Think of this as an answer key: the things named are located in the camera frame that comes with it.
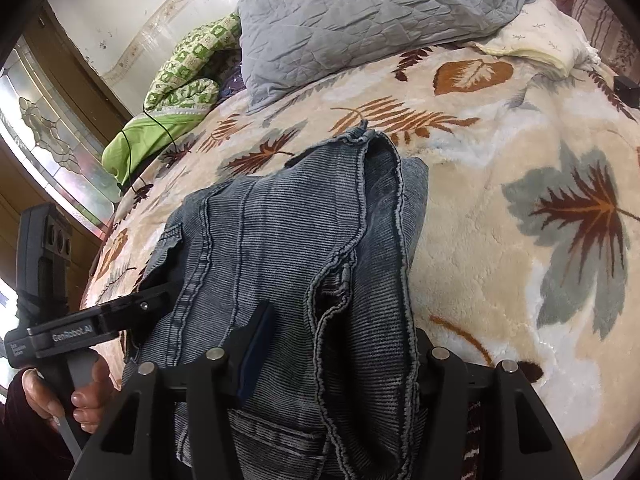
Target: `window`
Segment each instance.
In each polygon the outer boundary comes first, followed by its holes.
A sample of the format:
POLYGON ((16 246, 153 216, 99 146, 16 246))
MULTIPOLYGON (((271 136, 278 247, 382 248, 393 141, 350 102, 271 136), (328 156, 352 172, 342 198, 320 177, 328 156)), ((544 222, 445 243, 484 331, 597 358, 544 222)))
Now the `window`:
POLYGON ((104 146, 66 105, 20 38, 0 72, 0 136, 60 206, 104 238, 120 199, 104 146))

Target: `jeans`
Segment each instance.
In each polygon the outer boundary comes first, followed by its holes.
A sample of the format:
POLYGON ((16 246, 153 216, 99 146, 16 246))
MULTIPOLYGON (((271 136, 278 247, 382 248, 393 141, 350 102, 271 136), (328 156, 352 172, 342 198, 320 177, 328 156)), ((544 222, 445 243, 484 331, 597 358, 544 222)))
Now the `jeans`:
MULTIPOLYGON (((128 352, 125 380, 140 362, 193 361, 269 300, 270 353, 250 400, 230 412, 244 477, 406 478, 418 408, 407 273, 427 177, 421 160, 400 158, 362 123, 277 173, 189 195, 141 284, 171 267, 182 291, 128 352)), ((185 405, 175 424, 190 464, 185 405)))

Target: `cream pillowcase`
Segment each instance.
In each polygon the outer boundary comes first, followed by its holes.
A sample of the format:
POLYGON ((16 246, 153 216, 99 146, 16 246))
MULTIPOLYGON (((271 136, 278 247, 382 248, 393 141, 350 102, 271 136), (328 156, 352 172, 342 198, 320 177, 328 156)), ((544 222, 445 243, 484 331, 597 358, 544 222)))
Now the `cream pillowcase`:
POLYGON ((493 56, 526 57, 548 66, 550 75, 568 77, 575 66, 600 63, 578 22, 551 0, 525 4, 520 14, 494 35, 467 43, 493 56))

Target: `brown wooden cabinet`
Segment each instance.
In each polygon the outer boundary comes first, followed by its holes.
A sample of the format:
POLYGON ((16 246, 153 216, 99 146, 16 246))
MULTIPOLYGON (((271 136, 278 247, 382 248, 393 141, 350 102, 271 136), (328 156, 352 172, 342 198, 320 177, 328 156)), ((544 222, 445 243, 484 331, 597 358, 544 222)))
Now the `brown wooden cabinet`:
MULTIPOLYGON (((20 213, 33 205, 53 202, 0 139, 0 277, 15 289, 15 253, 20 213)), ((69 307, 80 307, 100 239, 67 215, 72 225, 71 264, 67 271, 69 307)))
POLYGON ((131 114, 84 60, 49 4, 45 3, 27 23, 23 36, 65 103, 106 146, 131 114))

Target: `black device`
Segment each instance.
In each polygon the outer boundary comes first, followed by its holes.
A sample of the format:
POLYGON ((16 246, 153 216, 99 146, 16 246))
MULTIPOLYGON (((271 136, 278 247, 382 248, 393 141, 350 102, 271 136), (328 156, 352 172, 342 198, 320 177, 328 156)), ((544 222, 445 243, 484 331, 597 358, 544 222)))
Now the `black device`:
MULTIPOLYGON (((18 328, 8 332, 4 341, 6 357, 13 368, 35 364, 25 359, 30 352, 30 331, 68 313, 66 266, 70 258, 71 226, 56 206, 44 203, 25 210, 20 216, 16 257, 18 328)), ((96 359, 96 352, 82 348, 38 360, 38 373, 65 409, 65 418, 59 421, 60 434, 75 458, 89 434, 73 418, 71 393, 91 382, 96 359)))
POLYGON ((631 108, 640 107, 640 86, 626 75, 617 75, 613 78, 613 91, 625 105, 631 108))
MULTIPOLYGON (((61 217, 46 205, 20 220, 20 326, 7 334, 5 348, 12 366, 37 366, 60 399, 68 399, 76 387, 69 377, 94 362, 88 348, 121 330, 148 331, 173 308, 182 282, 156 280, 151 288, 66 314, 60 269, 70 251, 61 217)), ((94 436, 79 434, 67 421, 65 441, 76 452, 70 480, 242 480, 227 412, 253 393, 275 325, 273 305, 262 302, 245 327, 194 362, 169 368, 139 364, 94 436), (188 409, 191 468, 175 457, 178 402, 188 409)), ((434 348, 421 330, 417 343, 420 406, 427 417, 412 480, 460 480, 470 402, 481 409, 476 478, 581 480, 558 428, 515 362, 495 368, 465 363, 446 348, 434 348)))

